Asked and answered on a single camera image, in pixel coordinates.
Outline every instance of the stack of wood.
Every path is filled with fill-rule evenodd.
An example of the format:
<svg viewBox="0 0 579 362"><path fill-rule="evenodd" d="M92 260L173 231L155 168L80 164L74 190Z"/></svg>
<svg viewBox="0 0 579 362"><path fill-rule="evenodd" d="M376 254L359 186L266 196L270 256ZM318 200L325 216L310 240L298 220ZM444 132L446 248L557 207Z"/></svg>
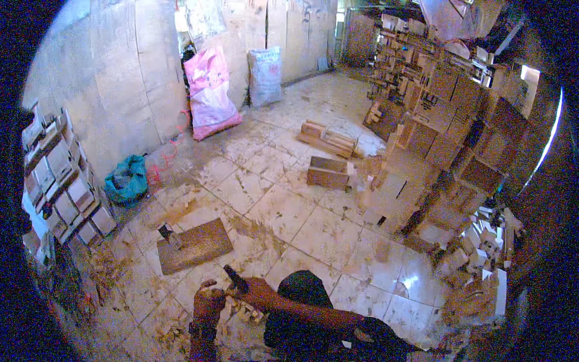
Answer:
<svg viewBox="0 0 579 362"><path fill-rule="evenodd" d="M356 148L356 140L329 131L325 126L307 120L302 124L298 139L323 151L349 159Z"/></svg>
<svg viewBox="0 0 579 362"><path fill-rule="evenodd" d="M443 308L447 321L504 315L507 274L503 268L511 266L514 237L522 232L522 223L508 207L480 207L471 216L469 226L453 239L434 271L453 289Z"/></svg>
<svg viewBox="0 0 579 362"><path fill-rule="evenodd" d="M229 316L237 314L242 321L256 326L263 322L265 315L244 301L240 301L228 295L225 302L225 308Z"/></svg>

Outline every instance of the wood offcut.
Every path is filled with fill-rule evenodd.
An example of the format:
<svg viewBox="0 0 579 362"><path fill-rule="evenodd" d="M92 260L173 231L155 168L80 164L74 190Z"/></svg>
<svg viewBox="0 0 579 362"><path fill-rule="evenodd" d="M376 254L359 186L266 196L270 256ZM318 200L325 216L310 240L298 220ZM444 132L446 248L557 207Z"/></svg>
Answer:
<svg viewBox="0 0 579 362"><path fill-rule="evenodd" d="M220 218L176 236L181 239L179 249L165 239L157 242L163 275L177 273L233 251Z"/></svg>

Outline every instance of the tiled floor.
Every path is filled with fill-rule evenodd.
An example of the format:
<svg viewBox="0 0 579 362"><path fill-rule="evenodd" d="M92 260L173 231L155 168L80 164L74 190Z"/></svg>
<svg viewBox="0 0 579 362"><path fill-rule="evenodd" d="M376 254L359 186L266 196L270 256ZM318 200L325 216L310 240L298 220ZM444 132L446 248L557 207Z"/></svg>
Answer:
<svg viewBox="0 0 579 362"><path fill-rule="evenodd" d="M183 360L193 296L202 281L229 284L221 266L264 277L273 288L290 273L308 269L324 282L335 308L384 320L423 348L425 329L436 319L444 291L426 255L406 248L389 231L364 224L355 194L306 185L312 155L336 158L295 139L312 119L360 137L371 152L383 142L361 123L369 107L368 86L341 73L308 79L284 89L284 100L245 111L245 123L201 143L182 135L177 155L152 196L112 240L123 268L106 304L94 318L98 338L86 337L93 360ZM164 168L166 145L148 157ZM171 276L163 276L156 227L168 222L188 230L221 217L234 251ZM231 359L263 359L263 326L221 319L218 344ZM103 341L97 347L94 341Z"/></svg>

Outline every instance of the stacked wooden crate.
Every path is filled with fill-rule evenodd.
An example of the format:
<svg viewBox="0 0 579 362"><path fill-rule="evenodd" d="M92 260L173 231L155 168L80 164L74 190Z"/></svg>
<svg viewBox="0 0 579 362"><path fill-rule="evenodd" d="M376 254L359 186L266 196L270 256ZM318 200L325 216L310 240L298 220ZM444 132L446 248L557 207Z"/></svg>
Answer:
<svg viewBox="0 0 579 362"><path fill-rule="evenodd" d="M36 107L33 110L32 125L47 123ZM72 131L68 111L61 109L59 116L51 118L44 138L31 141L30 133L23 133L24 190L34 207L31 217L44 220L61 244L73 234L90 244L109 234L116 222Z"/></svg>

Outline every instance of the wood scrap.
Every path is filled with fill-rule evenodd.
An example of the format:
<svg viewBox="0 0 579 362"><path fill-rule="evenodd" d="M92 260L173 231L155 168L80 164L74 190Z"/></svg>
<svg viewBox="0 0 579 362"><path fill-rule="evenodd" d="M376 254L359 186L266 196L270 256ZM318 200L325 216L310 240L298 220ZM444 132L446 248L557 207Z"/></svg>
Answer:
<svg viewBox="0 0 579 362"><path fill-rule="evenodd" d="M163 275L177 273L233 251L220 218L176 235L183 246L175 249L165 239L157 242Z"/></svg>
<svg viewBox="0 0 579 362"><path fill-rule="evenodd" d="M357 141L341 134L328 131L324 126L307 120L302 124L298 139L316 148L349 159L354 153Z"/></svg>

